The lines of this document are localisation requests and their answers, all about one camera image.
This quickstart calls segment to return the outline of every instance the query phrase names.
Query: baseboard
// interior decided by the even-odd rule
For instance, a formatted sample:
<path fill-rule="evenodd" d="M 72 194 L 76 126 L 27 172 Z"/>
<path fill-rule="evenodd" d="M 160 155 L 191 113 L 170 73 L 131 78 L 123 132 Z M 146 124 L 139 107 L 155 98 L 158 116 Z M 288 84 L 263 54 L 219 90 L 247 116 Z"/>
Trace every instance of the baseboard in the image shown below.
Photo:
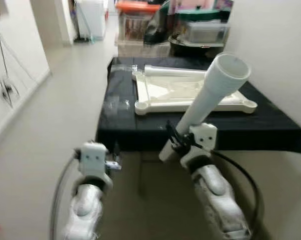
<path fill-rule="evenodd" d="M 0 122 L 0 141 L 2 136 L 8 129 L 8 126 L 13 122 L 13 120 L 21 112 L 27 101 L 33 96 L 33 94 L 39 89 L 39 87 L 45 82 L 45 80 L 51 75 L 51 70 L 45 71 L 37 80 L 34 87 L 32 87 L 25 96 L 12 108 L 7 115 Z"/>

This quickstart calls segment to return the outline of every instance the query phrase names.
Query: electrical wire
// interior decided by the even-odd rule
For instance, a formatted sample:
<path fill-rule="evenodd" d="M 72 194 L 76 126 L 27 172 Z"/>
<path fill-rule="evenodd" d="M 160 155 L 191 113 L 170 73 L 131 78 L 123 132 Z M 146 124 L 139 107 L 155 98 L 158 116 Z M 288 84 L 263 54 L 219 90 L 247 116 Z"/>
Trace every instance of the electrical wire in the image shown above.
<path fill-rule="evenodd" d="M 0 35 L 0 52 L 1 52 L 1 57 L 2 57 L 2 62 L 4 64 L 5 72 L 6 72 L 6 77 L 8 77 L 8 71 L 7 71 L 7 66 L 6 66 L 6 61 L 5 61 L 5 56 L 3 52 L 3 47 L 2 47 L 2 41 L 1 41 L 1 35 Z"/>
<path fill-rule="evenodd" d="M 78 158 L 78 155 L 74 153 L 74 155 L 68 160 L 66 165 L 64 166 L 54 191 L 54 196 L 51 204 L 50 211 L 50 223 L 49 223 L 49 239 L 56 239 L 56 229 L 57 229 L 57 219 L 58 219 L 58 209 L 60 207 L 62 191 L 64 189 L 65 182 L 67 180 L 67 176 L 69 174 L 69 170 L 71 169 L 72 162 Z"/>
<path fill-rule="evenodd" d="M 2 90 L 2 93 L 5 94 L 6 97 L 4 97 L 5 101 L 9 104 L 9 106 L 12 108 L 13 107 L 13 103 L 12 103 L 12 99 L 11 99 L 11 96 L 10 96 L 10 93 L 8 92 L 7 88 L 6 88 L 6 85 L 3 81 L 1 81 L 0 79 L 0 87 L 1 87 L 1 90 Z"/>
<path fill-rule="evenodd" d="M 264 216 L 264 200 L 262 197 L 262 193 L 259 187 L 257 186 L 256 182 L 252 178 L 252 176 L 241 165 L 239 165 L 237 162 L 235 162 L 234 160 L 230 159 L 229 157 L 223 155 L 218 151 L 212 150 L 211 153 L 215 156 L 224 159 L 225 161 L 227 161 L 228 163 L 236 167 L 239 171 L 241 171 L 241 173 L 247 178 L 247 180 L 249 181 L 252 187 L 252 190 L 254 192 L 255 208 L 253 210 L 253 214 L 250 222 L 250 229 L 251 229 L 250 240 L 253 240 L 255 239 L 256 234 L 260 230 L 260 225 L 261 225 L 260 219 L 262 219 Z"/>
<path fill-rule="evenodd" d="M 17 57 L 16 53 L 12 50 L 12 48 L 8 45 L 8 43 L 5 41 L 2 33 L 0 32 L 0 42 L 3 43 L 3 45 L 6 47 L 10 55 L 15 59 L 15 61 L 18 63 L 18 65 L 25 71 L 25 73 L 28 75 L 28 77 L 36 82 L 36 80 L 32 77 L 32 75 L 29 73 L 29 71 L 26 69 L 26 67 L 21 63 L 19 58 Z"/>
<path fill-rule="evenodd" d="M 13 84 L 13 83 L 11 82 L 10 85 L 15 89 L 15 92 L 17 93 L 17 96 L 20 96 L 20 92 L 18 91 L 18 89 L 17 89 L 17 87 L 15 86 L 15 84 Z"/>

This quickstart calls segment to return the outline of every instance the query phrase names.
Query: storage container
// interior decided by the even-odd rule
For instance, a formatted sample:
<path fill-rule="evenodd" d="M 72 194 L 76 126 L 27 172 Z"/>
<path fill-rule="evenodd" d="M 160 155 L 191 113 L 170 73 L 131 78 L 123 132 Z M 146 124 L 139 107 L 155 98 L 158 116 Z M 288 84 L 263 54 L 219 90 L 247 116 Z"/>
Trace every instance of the storage container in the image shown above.
<path fill-rule="evenodd" d="M 144 13 L 121 13 L 118 17 L 119 20 L 119 33 L 118 39 L 122 41 L 134 40 L 142 41 L 146 28 L 153 15 Z"/>
<path fill-rule="evenodd" d="M 146 1 L 118 1 L 115 8 L 121 13 L 154 14 L 160 9 L 160 4 L 148 4 Z"/>
<path fill-rule="evenodd" d="M 163 42 L 154 45 L 144 45 L 142 41 L 115 41 L 118 47 L 119 57 L 168 57 L 170 54 L 170 43 Z"/>
<path fill-rule="evenodd" d="M 107 6 L 108 0 L 79 0 L 77 2 L 76 15 L 81 38 L 104 39 Z"/>
<path fill-rule="evenodd" d="M 185 22 L 185 32 L 181 38 L 191 43 L 214 44 L 224 43 L 229 25 L 214 21 L 189 21 Z"/>

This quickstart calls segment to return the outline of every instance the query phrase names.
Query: plastic storage box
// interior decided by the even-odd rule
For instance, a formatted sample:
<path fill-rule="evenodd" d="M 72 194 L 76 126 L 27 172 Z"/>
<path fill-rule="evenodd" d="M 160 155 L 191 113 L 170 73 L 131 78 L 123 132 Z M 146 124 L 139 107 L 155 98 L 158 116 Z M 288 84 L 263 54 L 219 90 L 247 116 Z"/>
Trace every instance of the plastic storage box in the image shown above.
<path fill-rule="evenodd" d="M 145 45 L 142 41 L 116 40 L 119 57 L 168 57 L 170 54 L 170 43 L 163 42 L 154 45 Z"/>
<path fill-rule="evenodd" d="M 147 25 L 151 20 L 150 14 L 126 14 L 119 15 L 119 40 L 142 41 Z"/>
<path fill-rule="evenodd" d="M 227 23 L 188 21 L 182 37 L 191 43 L 224 43 L 229 28 Z"/>

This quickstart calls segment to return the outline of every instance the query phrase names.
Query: white cabinet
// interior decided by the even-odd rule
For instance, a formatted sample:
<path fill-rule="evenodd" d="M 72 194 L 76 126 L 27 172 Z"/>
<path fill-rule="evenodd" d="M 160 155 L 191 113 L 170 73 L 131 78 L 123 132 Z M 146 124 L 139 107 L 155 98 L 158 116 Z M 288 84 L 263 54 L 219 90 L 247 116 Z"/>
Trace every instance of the white cabinet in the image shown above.
<path fill-rule="evenodd" d="M 107 8 L 108 0 L 78 1 L 76 15 L 81 38 L 89 38 L 91 35 L 98 40 L 104 38 Z"/>

